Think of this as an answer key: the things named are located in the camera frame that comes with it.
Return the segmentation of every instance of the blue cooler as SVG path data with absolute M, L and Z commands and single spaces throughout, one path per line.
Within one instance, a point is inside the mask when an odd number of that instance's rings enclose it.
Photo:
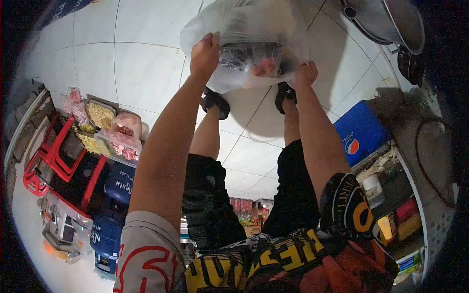
M 113 281 L 124 224 L 124 215 L 104 210 L 94 218 L 91 228 L 90 244 L 94 250 L 95 272 Z
M 337 120 L 334 127 L 342 139 L 350 167 L 391 140 L 389 133 L 364 101 Z
M 106 179 L 106 203 L 93 220 L 90 244 L 95 251 L 95 271 L 102 277 L 115 280 L 121 233 L 129 209 L 134 185 L 135 168 L 115 163 Z

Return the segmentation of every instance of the foot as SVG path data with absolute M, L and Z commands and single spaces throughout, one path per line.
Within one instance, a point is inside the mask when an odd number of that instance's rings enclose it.
M 205 87 L 204 92 L 202 93 L 202 110 L 207 113 L 207 110 L 210 109 L 213 105 L 217 105 L 220 109 L 220 120 L 225 120 L 230 114 L 230 104 L 219 94 L 211 89 Z
M 291 100 L 296 104 L 296 92 L 286 82 L 279 83 L 277 86 L 279 87 L 279 92 L 275 97 L 275 106 L 277 107 L 277 110 L 279 110 L 280 114 L 285 115 L 285 111 L 282 108 L 283 100 Z

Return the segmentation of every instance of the wire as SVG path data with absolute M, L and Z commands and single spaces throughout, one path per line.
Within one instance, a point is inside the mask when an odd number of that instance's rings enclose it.
M 429 123 L 429 122 L 437 122 L 437 123 L 440 123 L 440 124 L 443 124 L 446 128 L 450 129 L 451 131 L 453 130 L 451 128 L 451 126 L 449 126 L 446 122 L 444 122 L 440 117 L 427 117 L 425 118 L 422 122 L 420 122 L 420 124 L 418 125 L 417 127 L 417 133 L 415 135 L 415 154 L 416 154 L 416 157 L 417 157 L 417 163 L 418 163 L 418 166 L 420 167 L 420 170 L 422 171 L 422 174 L 424 175 L 425 179 L 427 180 L 428 184 L 430 184 L 431 188 L 433 188 L 433 190 L 435 190 L 436 194 L 438 195 L 438 197 L 440 198 L 440 200 L 445 204 L 445 206 L 447 206 L 448 208 L 452 208 L 454 209 L 456 206 L 454 203 L 450 203 L 449 201 L 447 201 L 445 199 L 445 197 L 443 196 L 443 194 L 438 190 L 438 188 L 436 187 L 436 185 L 433 183 L 433 181 L 428 177 L 428 174 L 427 172 L 425 172 L 425 169 L 422 165 L 422 161 L 420 160 L 420 155 L 419 155 L 419 152 L 418 152 L 418 137 L 420 135 L 420 131 L 422 130 L 422 127 Z

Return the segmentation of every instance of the shirt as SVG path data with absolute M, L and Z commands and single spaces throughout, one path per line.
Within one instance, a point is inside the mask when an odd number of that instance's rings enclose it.
M 319 203 L 316 229 L 287 237 L 260 233 L 193 260 L 162 217 L 127 215 L 114 292 L 388 292 L 398 273 L 375 239 L 375 219 L 351 173 L 334 175 Z

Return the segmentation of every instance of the plastic bottle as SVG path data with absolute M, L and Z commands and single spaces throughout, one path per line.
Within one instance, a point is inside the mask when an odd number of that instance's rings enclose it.
M 375 173 L 367 179 L 363 180 L 363 189 L 365 190 L 366 199 L 370 209 L 374 209 L 384 202 L 384 194 L 378 175 Z

